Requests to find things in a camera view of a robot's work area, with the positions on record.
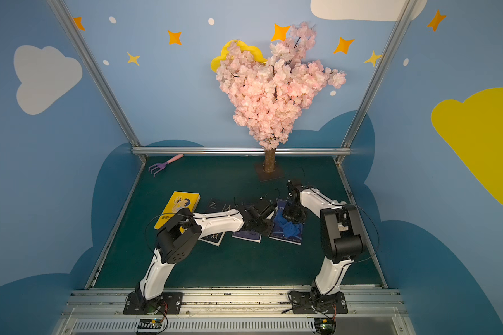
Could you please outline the blue cloth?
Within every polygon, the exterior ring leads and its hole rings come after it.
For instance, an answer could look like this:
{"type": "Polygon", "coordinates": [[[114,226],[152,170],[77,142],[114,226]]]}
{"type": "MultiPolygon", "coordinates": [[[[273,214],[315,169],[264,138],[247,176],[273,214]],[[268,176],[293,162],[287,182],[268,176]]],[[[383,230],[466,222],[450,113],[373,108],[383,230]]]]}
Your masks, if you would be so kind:
{"type": "Polygon", "coordinates": [[[273,218],[274,227],[272,229],[272,235],[279,235],[286,238],[300,237],[302,234],[302,226],[300,224],[294,224],[292,221],[288,221],[283,217],[281,212],[277,212],[273,218]]]}

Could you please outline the blue Little Prince book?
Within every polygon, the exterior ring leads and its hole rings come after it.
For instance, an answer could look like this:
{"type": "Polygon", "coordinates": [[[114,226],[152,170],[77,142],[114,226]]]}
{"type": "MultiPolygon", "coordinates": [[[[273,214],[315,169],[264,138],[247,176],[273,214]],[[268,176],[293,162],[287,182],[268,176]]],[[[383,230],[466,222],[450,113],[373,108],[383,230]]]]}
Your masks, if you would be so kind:
{"type": "Polygon", "coordinates": [[[270,238],[290,244],[301,245],[304,225],[302,223],[293,223],[283,216],[286,205],[286,200],[279,199],[276,202],[276,212],[272,218],[274,226],[270,233],[270,238]]]}

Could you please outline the purple book yellow label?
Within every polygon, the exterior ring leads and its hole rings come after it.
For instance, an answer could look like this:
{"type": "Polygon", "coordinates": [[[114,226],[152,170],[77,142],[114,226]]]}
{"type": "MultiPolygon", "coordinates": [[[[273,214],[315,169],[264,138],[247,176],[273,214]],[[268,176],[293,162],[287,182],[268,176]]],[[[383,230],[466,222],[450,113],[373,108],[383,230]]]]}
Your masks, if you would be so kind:
{"type": "Polygon", "coordinates": [[[260,215],[257,210],[253,209],[252,206],[244,205],[239,206],[238,210],[244,218],[244,225],[241,230],[234,232],[232,237],[239,240],[260,243],[262,235],[256,231],[256,228],[258,228],[261,223],[260,215]]]}

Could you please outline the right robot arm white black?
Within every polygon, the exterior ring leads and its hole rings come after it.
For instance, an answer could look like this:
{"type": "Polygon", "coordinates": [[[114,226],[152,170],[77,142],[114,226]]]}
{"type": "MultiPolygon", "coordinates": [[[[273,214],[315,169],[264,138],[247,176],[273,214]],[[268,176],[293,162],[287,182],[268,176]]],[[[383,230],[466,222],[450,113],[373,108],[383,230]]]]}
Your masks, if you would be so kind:
{"type": "Polygon", "coordinates": [[[304,223],[308,213],[320,219],[324,261],[314,279],[319,297],[339,292],[339,285],[356,257],[366,248],[363,223],[357,207],[328,198],[317,188],[288,181],[289,202],[283,217],[294,224],[304,223]]]}

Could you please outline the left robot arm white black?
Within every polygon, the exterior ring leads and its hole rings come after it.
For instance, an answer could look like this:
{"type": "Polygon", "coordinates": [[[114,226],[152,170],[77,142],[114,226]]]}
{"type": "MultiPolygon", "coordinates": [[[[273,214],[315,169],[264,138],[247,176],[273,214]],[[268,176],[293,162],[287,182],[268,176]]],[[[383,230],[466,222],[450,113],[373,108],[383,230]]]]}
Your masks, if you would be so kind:
{"type": "Polygon", "coordinates": [[[225,212],[200,214],[184,208],[173,214],[156,233],[152,262],[135,289],[138,301],[146,304],[162,296],[174,266],[189,256],[201,237],[240,231],[269,235],[274,213],[273,202],[261,199],[256,204],[236,206],[225,212]]]}

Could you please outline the black book yellow title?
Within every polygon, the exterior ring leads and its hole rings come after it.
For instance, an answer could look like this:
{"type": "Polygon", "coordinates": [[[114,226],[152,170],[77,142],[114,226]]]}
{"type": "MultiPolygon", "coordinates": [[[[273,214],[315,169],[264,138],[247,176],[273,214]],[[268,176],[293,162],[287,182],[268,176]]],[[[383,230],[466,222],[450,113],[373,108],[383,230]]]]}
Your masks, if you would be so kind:
{"type": "Polygon", "coordinates": [[[216,216],[209,217],[209,222],[206,225],[206,232],[202,233],[200,240],[219,247],[225,235],[225,230],[222,229],[222,220],[226,215],[219,214],[219,212],[227,212],[232,209],[229,202],[211,198],[208,202],[206,214],[216,213],[216,216]]]}

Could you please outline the purple pink toy rake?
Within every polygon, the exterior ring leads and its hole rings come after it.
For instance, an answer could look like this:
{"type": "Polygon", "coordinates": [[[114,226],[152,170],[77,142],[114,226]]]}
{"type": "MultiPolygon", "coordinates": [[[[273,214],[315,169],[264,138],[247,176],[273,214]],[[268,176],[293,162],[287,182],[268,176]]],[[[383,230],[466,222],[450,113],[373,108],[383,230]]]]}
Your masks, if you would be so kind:
{"type": "Polygon", "coordinates": [[[163,163],[155,163],[155,164],[153,164],[152,166],[150,166],[148,168],[148,172],[153,177],[155,177],[158,173],[160,173],[161,171],[165,170],[168,165],[170,165],[173,162],[176,162],[176,161],[180,160],[183,157],[184,157],[183,154],[178,154],[178,155],[173,156],[171,159],[168,159],[167,161],[165,161],[163,163]]]}

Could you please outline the pink blossom artificial tree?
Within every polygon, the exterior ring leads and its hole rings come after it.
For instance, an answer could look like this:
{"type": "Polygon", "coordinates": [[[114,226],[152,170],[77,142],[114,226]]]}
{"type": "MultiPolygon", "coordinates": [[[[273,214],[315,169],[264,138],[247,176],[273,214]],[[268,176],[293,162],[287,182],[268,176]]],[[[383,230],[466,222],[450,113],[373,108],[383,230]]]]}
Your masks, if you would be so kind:
{"type": "Polygon", "coordinates": [[[265,152],[263,164],[256,165],[261,181],[282,176],[276,148],[287,143],[295,121],[315,96],[328,85],[339,89],[346,83],[344,72],[304,60],[315,44],[315,29],[303,22],[275,28],[269,58],[257,47],[232,40],[211,63],[220,90],[235,106],[235,123],[248,128],[265,152]]]}

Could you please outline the right circuit board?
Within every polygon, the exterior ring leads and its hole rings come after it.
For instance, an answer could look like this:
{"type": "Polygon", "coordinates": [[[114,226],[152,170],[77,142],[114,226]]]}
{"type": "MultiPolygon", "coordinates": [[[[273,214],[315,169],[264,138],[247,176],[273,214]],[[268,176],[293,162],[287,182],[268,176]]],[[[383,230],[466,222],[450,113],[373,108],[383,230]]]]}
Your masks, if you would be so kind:
{"type": "Polygon", "coordinates": [[[333,335],[336,330],[335,321],[329,318],[315,318],[314,327],[317,335],[333,335]]]}

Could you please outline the circuit board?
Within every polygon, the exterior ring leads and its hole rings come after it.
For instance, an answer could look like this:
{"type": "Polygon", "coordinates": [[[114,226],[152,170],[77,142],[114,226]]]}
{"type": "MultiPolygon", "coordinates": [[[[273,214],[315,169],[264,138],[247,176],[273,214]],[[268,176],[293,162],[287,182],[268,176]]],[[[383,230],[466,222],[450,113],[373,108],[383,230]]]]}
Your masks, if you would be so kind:
{"type": "Polygon", "coordinates": [[[160,318],[141,318],[138,321],[135,333],[158,334],[163,330],[163,321],[160,318]]]}
{"type": "Polygon", "coordinates": [[[333,335],[336,330],[335,321],[329,318],[315,318],[314,327],[317,335],[333,335]]]}

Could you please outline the left circuit board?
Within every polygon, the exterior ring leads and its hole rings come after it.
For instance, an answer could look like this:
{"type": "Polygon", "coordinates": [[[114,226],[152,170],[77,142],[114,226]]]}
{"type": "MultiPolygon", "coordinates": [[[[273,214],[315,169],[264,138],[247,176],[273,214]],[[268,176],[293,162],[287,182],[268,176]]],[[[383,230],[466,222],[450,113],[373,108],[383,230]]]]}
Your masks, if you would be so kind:
{"type": "Polygon", "coordinates": [[[163,330],[163,321],[160,318],[141,318],[138,321],[135,333],[158,334],[163,330]]]}

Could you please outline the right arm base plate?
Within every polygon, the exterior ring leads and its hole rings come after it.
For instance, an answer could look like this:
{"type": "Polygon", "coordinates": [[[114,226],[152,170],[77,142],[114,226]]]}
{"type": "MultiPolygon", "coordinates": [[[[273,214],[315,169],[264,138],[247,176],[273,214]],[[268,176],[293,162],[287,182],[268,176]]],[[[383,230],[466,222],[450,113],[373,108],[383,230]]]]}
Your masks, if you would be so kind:
{"type": "Polygon", "coordinates": [[[294,314],[338,315],[349,312],[348,303],[342,292],[320,295],[317,290],[310,292],[290,291],[288,299],[294,314]]]}

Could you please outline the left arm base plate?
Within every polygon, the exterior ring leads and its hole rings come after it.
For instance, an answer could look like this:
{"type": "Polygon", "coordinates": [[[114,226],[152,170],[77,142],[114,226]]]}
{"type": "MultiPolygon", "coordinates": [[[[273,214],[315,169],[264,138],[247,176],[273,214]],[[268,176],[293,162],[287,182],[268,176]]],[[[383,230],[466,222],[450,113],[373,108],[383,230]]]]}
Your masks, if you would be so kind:
{"type": "Polygon", "coordinates": [[[127,295],[124,315],[177,315],[182,307],[182,293],[162,293],[160,296],[146,300],[139,290],[127,295]]]}

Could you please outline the aluminium rail front frame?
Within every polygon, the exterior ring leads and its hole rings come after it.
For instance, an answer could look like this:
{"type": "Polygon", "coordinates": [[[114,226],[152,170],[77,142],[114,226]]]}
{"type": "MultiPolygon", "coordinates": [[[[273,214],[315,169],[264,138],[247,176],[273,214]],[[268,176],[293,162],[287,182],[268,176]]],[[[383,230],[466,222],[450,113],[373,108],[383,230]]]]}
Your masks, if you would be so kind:
{"type": "Polygon", "coordinates": [[[129,289],[77,290],[71,293],[54,334],[137,334],[141,318],[160,318],[158,334],[314,334],[314,319],[335,321],[334,334],[414,334],[398,290],[342,286],[347,314],[294,314],[290,291],[308,286],[170,288],[182,293],[177,315],[124,315],[129,289]]]}

